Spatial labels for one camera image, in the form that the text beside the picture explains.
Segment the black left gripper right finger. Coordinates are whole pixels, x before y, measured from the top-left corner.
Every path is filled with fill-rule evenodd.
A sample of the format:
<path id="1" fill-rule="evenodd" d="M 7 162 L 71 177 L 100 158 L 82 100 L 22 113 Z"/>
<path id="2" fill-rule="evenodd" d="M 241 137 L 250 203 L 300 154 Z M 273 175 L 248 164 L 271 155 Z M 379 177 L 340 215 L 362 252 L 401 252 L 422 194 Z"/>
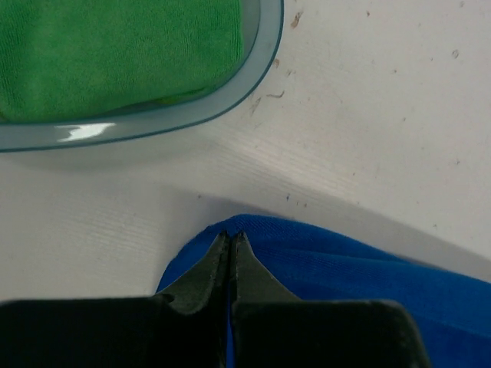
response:
<path id="1" fill-rule="evenodd" d="M 412 317 L 393 301 L 303 301 L 232 240 L 237 367 L 429 367 Z"/>

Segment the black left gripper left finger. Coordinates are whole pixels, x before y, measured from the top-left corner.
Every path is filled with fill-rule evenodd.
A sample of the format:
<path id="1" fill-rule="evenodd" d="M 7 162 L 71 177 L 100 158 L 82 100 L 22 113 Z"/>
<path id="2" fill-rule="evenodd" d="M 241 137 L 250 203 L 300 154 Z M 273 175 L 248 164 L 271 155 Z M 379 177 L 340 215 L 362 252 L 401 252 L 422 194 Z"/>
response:
<path id="1" fill-rule="evenodd" d="M 229 236 L 153 296 L 1 304 L 3 367 L 224 367 Z"/>

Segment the blue towel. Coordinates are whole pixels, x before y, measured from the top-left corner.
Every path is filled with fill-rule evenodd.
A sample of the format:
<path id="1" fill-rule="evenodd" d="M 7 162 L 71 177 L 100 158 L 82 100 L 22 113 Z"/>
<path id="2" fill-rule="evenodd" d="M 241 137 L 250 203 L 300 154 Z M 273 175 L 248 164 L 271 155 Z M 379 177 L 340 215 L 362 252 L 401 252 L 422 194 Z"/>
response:
<path id="1" fill-rule="evenodd" d="M 245 232 L 257 259 L 303 299 L 402 304 L 416 321 L 435 367 L 490 365 L 489 283 L 406 261 L 302 222 L 237 215 L 211 225 L 167 265 L 159 286 L 190 269 L 220 232 Z"/>

